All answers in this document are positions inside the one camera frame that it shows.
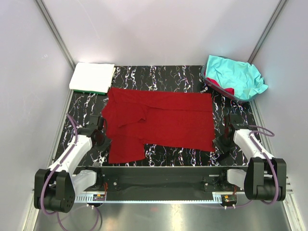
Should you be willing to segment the red t shirt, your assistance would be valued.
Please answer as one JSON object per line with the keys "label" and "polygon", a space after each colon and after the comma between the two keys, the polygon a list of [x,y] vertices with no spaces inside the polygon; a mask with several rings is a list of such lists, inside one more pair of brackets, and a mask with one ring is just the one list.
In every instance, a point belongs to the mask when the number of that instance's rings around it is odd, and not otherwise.
{"label": "red t shirt", "polygon": [[107,122],[106,135],[111,139],[110,164],[144,159],[146,144],[215,150],[209,93],[111,88],[102,115]]}

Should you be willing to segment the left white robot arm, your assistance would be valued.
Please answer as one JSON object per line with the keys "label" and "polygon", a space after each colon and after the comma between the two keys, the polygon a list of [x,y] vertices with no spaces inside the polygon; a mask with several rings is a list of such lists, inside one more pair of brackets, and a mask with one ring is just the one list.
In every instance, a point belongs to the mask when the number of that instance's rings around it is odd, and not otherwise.
{"label": "left white robot arm", "polygon": [[53,164],[35,173],[34,207],[45,215],[69,212],[77,195],[88,188],[100,190],[104,184],[100,170],[84,169],[79,173],[75,170],[91,149],[104,152],[109,148],[106,120],[92,115],[88,124],[80,126],[71,115],[67,118],[73,126],[73,141]]}

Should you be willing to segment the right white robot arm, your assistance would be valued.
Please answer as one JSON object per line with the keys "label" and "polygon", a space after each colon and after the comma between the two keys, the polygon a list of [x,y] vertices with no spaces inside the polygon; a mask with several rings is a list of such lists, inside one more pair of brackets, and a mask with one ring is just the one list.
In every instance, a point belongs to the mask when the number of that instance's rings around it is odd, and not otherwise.
{"label": "right white robot arm", "polygon": [[249,200],[259,200],[271,205],[286,197],[286,162],[274,157],[257,140],[256,134],[273,137],[274,133],[266,128],[242,123],[236,114],[224,116],[224,132],[213,140],[213,145],[221,154],[229,153],[238,146],[248,160],[246,171],[228,169],[218,179],[219,187],[229,191],[234,186],[244,189]]}

